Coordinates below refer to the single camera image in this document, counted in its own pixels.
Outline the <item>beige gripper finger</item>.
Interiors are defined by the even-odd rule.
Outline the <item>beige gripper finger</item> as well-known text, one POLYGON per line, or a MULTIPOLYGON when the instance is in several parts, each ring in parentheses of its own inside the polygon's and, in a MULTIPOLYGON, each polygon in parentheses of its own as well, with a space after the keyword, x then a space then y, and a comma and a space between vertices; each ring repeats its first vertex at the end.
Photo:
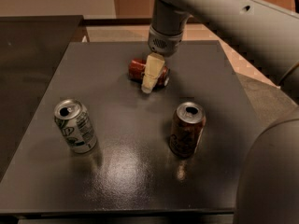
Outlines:
POLYGON ((143 76, 141 90, 144 93, 151 93, 155 85, 157 84, 158 78, 163 72, 165 65, 165 59, 158 53, 151 53, 147 57, 146 68, 143 76))

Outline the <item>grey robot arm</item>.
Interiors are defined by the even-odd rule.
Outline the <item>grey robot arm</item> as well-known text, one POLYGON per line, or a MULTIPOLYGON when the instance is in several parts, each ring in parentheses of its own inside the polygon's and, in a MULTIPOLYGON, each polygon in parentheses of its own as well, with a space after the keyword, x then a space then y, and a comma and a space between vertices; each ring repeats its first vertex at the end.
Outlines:
MULTIPOLYGON (((170 56, 194 16, 290 98, 299 96, 299 17, 263 0, 155 0, 149 47, 170 56)), ((299 224, 299 108, 270 124, 244 162, 234 224, 299 224)))

